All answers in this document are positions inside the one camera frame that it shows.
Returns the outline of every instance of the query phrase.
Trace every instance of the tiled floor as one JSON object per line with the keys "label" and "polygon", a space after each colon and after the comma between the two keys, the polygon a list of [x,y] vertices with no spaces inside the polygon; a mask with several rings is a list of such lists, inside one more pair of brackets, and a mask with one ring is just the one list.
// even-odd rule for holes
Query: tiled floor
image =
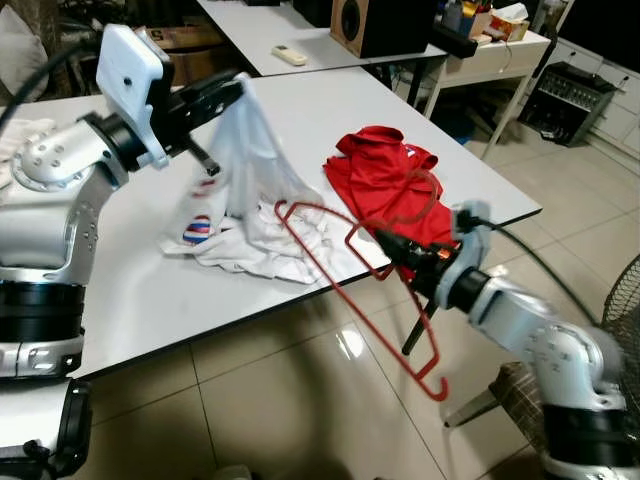
{"label": "tiled floor", "polygon": [[[595,149],[543,142],[512,123],[487,163],[543,205],[511,230],[529,242],[596,315],[640,251],[639,179]],[[467,147],[479,152],[486,137]],[[517,248],[493,239],[486,266],[580,315]],[[414,319],[397,280],[351,285],[385,334]],[[265,480],[539,478],[537,459],[496,409],[457,429],[442,418],[479,393],[511,356],[456,312],[434,328],[449,399],[429,400],[334,293],[160,355],[94,383],[94,429],[76,479],[207,479],[245,463]],[[421,339],[412,361],[429,355]]]}

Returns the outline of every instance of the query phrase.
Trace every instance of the red t-shirt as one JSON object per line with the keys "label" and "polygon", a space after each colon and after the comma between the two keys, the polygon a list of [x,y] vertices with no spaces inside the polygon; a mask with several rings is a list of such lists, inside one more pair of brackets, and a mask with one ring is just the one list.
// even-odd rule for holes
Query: red t-shirt
{"label": "red t-shirt", "polygon": [[336,145],[345,156],[331,157],[324,171],[340,198],[358,220],[377,220],[391,225],[394,233],[422,245],[432,242],[452,244],[451,211],[439,201],[442,186],[435,180],[437,199],[433,208],[416,217],[434,194],[432,181],[424,172],[438,158],[423,148],[402,143],[395,128],[370,126],[345,135]]}

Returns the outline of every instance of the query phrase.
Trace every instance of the white desk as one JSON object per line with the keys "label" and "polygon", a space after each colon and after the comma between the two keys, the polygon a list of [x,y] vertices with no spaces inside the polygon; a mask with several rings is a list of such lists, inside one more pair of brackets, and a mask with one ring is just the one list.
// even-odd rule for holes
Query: white desk
{"label": "white desk", "polygon": [[[505,223],[537,213],[540,206],[458,145],[435,125],[359,68],[285,75],[255,80],[256,91],[284,151],[298,173],[326,203],[346,207],[325,178],[322,164],[335,143],[365,125],[402,130],[407,141],[440,157],[435,169],[451,205],[469,198],[491,203],[492,220]],[[83,97],[24,105],[16,118],[54,118],[71,122],[90,110],[105,112],[102,97]],[[210,137],[215,121],[195,134]],[[100,242],[86,294],[86,345],[79,375],[126,362],[195,335],[258,315],[326,284],[300,285],[206,268],[194,260],[163,257],[158,232],[185,191],[195,161],[188,154],[158,172],[146,168],[116,192],[100,217]],[[340,239],[346,225],[333,227],[337,255],[344,258],[338,280],[364,273],[345,253]],[[364,248],[377,251],[373,245]],[[381,265],[384,259],[376,257]]]}
{"label": "white desk", "polygon": [[[312,72],[446,55],[429,45],[422,53],[392,57],[358,58],[329,36],[328,28],[315,28],[290,3],[279,7],[249,7],[242,0],[198,3],[262,76]],[[286,45],[307,56],[306,65],[294,67],[271,54]]]}
{"label": "white desk", "polygon": [[540,63],[551,41],[537,33],[528,31],[518,42],[490,43],[478,47],[476,54],[469,58],[447,57],[432,70],[433,90],[425,107],[424,115],[429,118],[433,112],[440,90],[443,88],[470,85],[474,83],[519,78],[520,83],[507,104],[493,135],[487,144],[482,158],[485,158],[496,144],[514,108],[522,98],[531,75]]}
{"label": "white desk", "polygon": [[[198,0],[198,3],[262,76],[415,61],[414,79],[407,99],[413,105],[427,61],[434,59],[433,62],[428,62],[434,86],[425,109],[427,118],[431,116],[443,88],[520,78],[518,88],[498,122],[482,158],[489,154],[500,138],[550,43],[548,38],[529,31],[521,41],[508,45],[504,42],[483,45],[478,47],[473,57],[465,59],[447,56],[433,45],[429,45],[422,53],[361,59],[331,38],[328,28],[313,27],[290,3],[283,3],[279,7],[249,7],[242,0]],[[291,66],[271,55],[274,45],[287,45],[306,55],[309,60],[304,66]]]}

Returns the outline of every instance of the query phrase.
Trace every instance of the desk drawer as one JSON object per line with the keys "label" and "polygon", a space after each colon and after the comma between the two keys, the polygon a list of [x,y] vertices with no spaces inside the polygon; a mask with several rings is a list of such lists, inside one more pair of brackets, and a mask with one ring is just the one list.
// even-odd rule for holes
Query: desk drawer
{"label": "desk drawer", "polygon": [[589,55],[579,48],[574,48],[573,45],[566,44],[560,40],[556,44],[556,48],[553,50],[547,64],[556,62],[567,62],[585,72],[596,73],[602,64],[602,57],[595,53]]}
{"label": "desk drawer", "polygon": [[640,154],[640,121],[636,121],[636,126],[624,139],[624,144]]}
{"label": "desk drawer", "polygon": [[456,78],[504,74],[527,67],[533,71],[546,48],[547,44],[518,45],[518,42],[512,42],[508,46],[496,44],[488,45],[485,48],[480,47],[476,50],[476,54],[470,58],[449,57],[444,67],[444,78],[455,80]]}
{"label": "desk drawer", "polygon": [[617,87],[612,102],[633,113],[640,113],[640,79],[613,65],[603,63],[598,75]]}
{"label": "desk drawer", "polygon": [[613,138],[623,141],[625,133],[629,131],[629,126],[634,119],[635,115],[615,103],[610,103],[602,111],[593,126]]}

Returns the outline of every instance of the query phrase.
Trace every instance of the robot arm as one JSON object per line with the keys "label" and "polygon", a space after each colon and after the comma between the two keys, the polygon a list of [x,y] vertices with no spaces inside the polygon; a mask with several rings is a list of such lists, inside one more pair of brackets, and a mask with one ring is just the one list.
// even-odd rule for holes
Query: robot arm
{"label": "robot arm", "polygon": [[425,248],[387,232],[377,237],[394,263],[415,271],[412,288],[442,308],[462,310],[474,329],[531,367],[543,403],[549,478],[640,478],[625,433],[619,347],[602,330],[564,322],[546,301],[479,270],[489,230],[474,219],[488,214],[475,202],[454,212],[459,249]]}
{"label": "robot arm", "polygon": [[88,452],[88,385],[80,366],[85,285],[98,217],[129,173],[192,150],[190,137],[242,95],[233,75],[170,93],[173,67],[144,35],[110,25],[98,84],[114,112],[29,139],[0,190],[0,479],[74,473]]}

